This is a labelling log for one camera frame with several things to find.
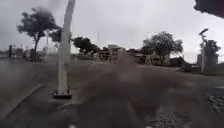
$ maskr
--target sky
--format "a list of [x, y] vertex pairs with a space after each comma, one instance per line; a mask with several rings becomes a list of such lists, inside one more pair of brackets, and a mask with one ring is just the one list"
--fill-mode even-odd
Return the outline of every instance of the sky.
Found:
[[[63, 25], [68, 0], [1, 0], [0, 1], [0, 50], [8, 45], [32, 48], [32, 39], [19, 34], [21, 13], [31, 12], [33, 7], [45, 7], [51, 11], [58, 25]], [[199, 44], [198, 33], [209, 28], [208, 39], [218, 42], [220, 61], [224, 61], [224, 19], [194, 10], [195, 0], [77, 0], [71, 31], [73, 37], [84, 36], [99, 46], [117, 44], [125, 48], [140, 48], [142, 40], [161, 31], [181, 39], [184, 57], [196, 62]], [[42, 38], [38, 49], [46, 46]], [[71, 46], [72, 52], [77, 49]]]

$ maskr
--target road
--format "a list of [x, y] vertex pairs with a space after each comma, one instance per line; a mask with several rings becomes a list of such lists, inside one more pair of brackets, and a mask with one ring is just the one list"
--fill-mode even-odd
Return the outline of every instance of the road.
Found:
[[[112, 114], [110, 116], [115, 118], [103, 118], [104, 127], [111, 120], [124, 126], [134, 122], [131, 126], [140, 127], [141, 120], [146, 115], [156, 115], [161, 106], [171, 106], [169, 108], [181, 114], [190, 113], [194, 115], [195, 127], [209, 128], [217, 122], [211, 121], [214, 116], [208, 116], [213, 113], [208, 112], [209, 108], [205, 107], [206, 95], [210, 92], [222, 94], [222, 89], [212, 89], [224, 85], [220, 78], [179, 73], [168, 68], [136, 68], [133, 65], [116, 66], [78, 61], [70, 67], [68, 84], [76, 95], [77, 90], [81, 90], [79, 98], [84, 103], [78, 110], [72, 104], [61, 110], [59, 108], [64, 103], [52, 101], [50, 95], [57, 85], [56, 65], [24, 61], [8, 64], [2, 61], [0, 71], [0, 113], [31, 88], [38, 84], [45, 85], [45, 88], [25, 100], [4, 120], [3, 124], [7, 127], [22, 128], [60, 128], [69, 124], [77, 124], [83, 128], [93, 127], [93, 121], [102, 120], [105, 114]], [[133, 116], [135, 114], [129, 109], [130, 105], [137, 117]]]

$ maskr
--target vegetation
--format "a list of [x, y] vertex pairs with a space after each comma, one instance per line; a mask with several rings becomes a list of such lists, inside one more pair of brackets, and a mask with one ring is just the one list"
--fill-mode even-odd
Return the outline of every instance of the vegetation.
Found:
[[21, 24], [17, 26], [19, 33], [26, 33], [34, 40], [34, 52], [45, 31], [56, 29], [57, 25], [53, 15], [43, 8], [32, 8], [32, 14], [22, 13]]
[[60, 41], [61, 41], [61, 32], [62, 28], [58, 27], [55, 31], [51, 32], [49, 36], [51, 37], [52, 41], [55, 42], [55, 47], [58, 48]]
[[205, 56], [206, 56], [206, 66], [213, 67], [218, 63], [218, 54], [217, 52], [221, 48], [217, 46], [217, 42], [214, 40], [205, 41]]
[[87, 37], [77, 37], [71, 39], [71, 41], [73, 41], [73, 45], [76, 48], [79, 48], [79, 51], [84, 54], [91, 53], [93, 55], [94, 53], [97, 53], [98, 50], [100, 50], [100, 48], [97, 45], [92, 44], [90, 39]]
[[182, 41], [174, 40], [173, 35], [161, 32], [143, 41], [142, 53], [151, 54], [155, 52], [160, 60], [164, 61], [166, 55], [177, 54], [183, 51]]

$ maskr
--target white pole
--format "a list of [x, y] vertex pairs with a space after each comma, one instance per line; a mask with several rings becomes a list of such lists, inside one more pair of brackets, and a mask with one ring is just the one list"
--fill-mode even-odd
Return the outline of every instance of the white pole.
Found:
[[62, 38], [59, 47], [59, 62], [58, 62], [58, 95], [68, 93], [67, 86], [67, 71], [70, 57], [70, 27], [72, 14], [76, 0], [69, 0], [64, 17], [64, 26], [62, 29]]
[[204, 72], [204, 69], [205, 69], [205, 36], [202, 35], [202, 51], [201, 51], [201, 58], [202, 58], [202, 61], [201, 61], [201, 72], [203, 73]]

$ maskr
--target pole base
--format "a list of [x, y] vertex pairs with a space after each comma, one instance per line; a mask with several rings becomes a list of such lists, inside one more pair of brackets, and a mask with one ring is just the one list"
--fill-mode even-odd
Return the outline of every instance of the pole base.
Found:
[[53, 93], [53, 99], [58, 99], [58, 100], [72, 99], [71, 90], [69, 89], [66, 94], [58, 94], [58, 91], [55, 91]]

